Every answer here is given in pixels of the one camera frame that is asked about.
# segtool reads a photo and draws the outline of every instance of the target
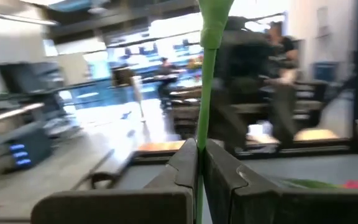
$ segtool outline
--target floor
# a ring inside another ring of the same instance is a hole
[[[320,125],[340,137],[350,135],[352,101],[346,98],[325,110]],[[107,161],[104,166],[116,170],[142,143],[177,139],[162,115],[159,100],[145,100],[142,106],[145,122],[136,103],[78,111],[83,127],[78,136],[60,143],[52,157],[33,169],[0,178],[0,217],[28,217],[40,199],[78,186],[102,159]],[[120,119],[128,108],[133,111],[129,119]]]

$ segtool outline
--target green stem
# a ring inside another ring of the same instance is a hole
[[[209,104],[211,102],[211,89],[215,67],[216,49],[204,49],[202,68],[203,88],[201,91],[201,106],[198,117],[197,146],[202,152],[205,149],[208,134]]]
[[[204,179],[203,179],[203,151],[206,146],[206,138],[208,135],[208,121],[209,121],[209,104],[211,102],[211,89],[215,67],[216,49],[204,49],[203,59],[203,88],[201,91],[201,106],[200,115],[198,117],[197,129],[197,146],[198,146],[198,189],[197,189],[197,217],[196,223],[203,222],[203,197],[204,197]]]
[[[204,179],[202,175],[198,175],[198,189],[197,189],[197,217],[196,224],[203,223],[203,200],[204,198]]]

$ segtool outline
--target man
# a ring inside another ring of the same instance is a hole
[[[168,58],[166,57],[161,58],[161,62],[162,64],[159,70],[157,71],[157,75],[170,75],[173,73],[177,73],[177,66],[168,62]],[[157,88],[158,96],[160,97],[161,107],[163,110],[168,108],[168,102],[169,102],[168,86],[169,84],[174,83],[176,81],[177,78],[162,79],[161,84]]]
[[[168,62],[168,58],[166,57],[161,58],[161,62],[162,64],[160,66],[160,69],[158,70],[158,75],[169,75],[169,74],[176,73],[178,67]]]
[[[112,76],[112,85],[115,86],[115,90],[118,94],[120,104],[122,104],[122,117],[121,119],[127,119],[128,116],[132,113],[132,110],[128,107],[128,103],[132,100],[132,95],[130,95],[125,86],[132,85],[131,77],[135,73],[129,69],[128,64],[124,63],[120,67],[115,67],[111,70]]]
[[[281,22],[273,22],[268,32],[271,43],[279,49],[275,55],[276,60],[279,61],[279,78],[270,80],[275,89],[270,115],[270,122],[273,124],[272,135],[280,139],[282,146],[286,147],[292,143],[298,131],[293,120],[296,105],[296,90],[293,84],[297,79],[298,51],[291,39],[283,37]]]
[[[280,78],[274,80],[282,84],[291,85],[296,80],[296,70],[291,68],[296,66],[298,61],[298,50],[291,39],[282,35],[282,22],[271,23],[270,29],[268,30],[270,41],[273,45],[276,45],[280,50],[276,55],[278,60],[286,62],[290,68],[281,68],[279,70]]]
[[[244,31],[244,17],[229,17],[221,46],[216,53],[214,82],[211,91],[208,137],[225,142],[231,154],[243,147],[248,125],[258,118],[237,114],[231,104],[263,103],[259,75],[265,75],[265,64],[272,54],[266,35]]]

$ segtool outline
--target white wall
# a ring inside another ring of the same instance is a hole
[[[256,18],[284,12],[293,0],[234,0],[230,8],[230,16]]]
[[[40,18],[31,7],[17,15]],[[40,25],[0,19],[0,63],[44,61],[43,31]],[[0,78],[0,91],[4,89]]]
[[[64,54],[55,57],[63,70],[66,85],[84,83],[88,80],[88,64],[83,53]]]
[[[349,75],[349,59],[354,49],[354,19],[356,18],[356,0],[290,0],[288,10],[289,35],[305,39],[301,67],[305,79],[313,78],[311,64],[319,61],[336,61],[340,63],[337,79]],[[324,42],[317,39],[317,10],[328,7],[328,26],[331,40]]]

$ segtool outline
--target blue light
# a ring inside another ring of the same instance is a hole
[[[21,161],[16,162],[17,165],[24,165],[24,164],[28,164],[28,163],[31,163],[30,159],[23,159]]]
[[[26,153],[26,152],[18,152],[18,153],[14,153],[13,157],[18,158],[18,157],[27,156],[27,155],[28,155],[28,153]]]
[[[11,150],[18,150],[18,149],[24,149],[23,144],[16,144],[11,146]]]

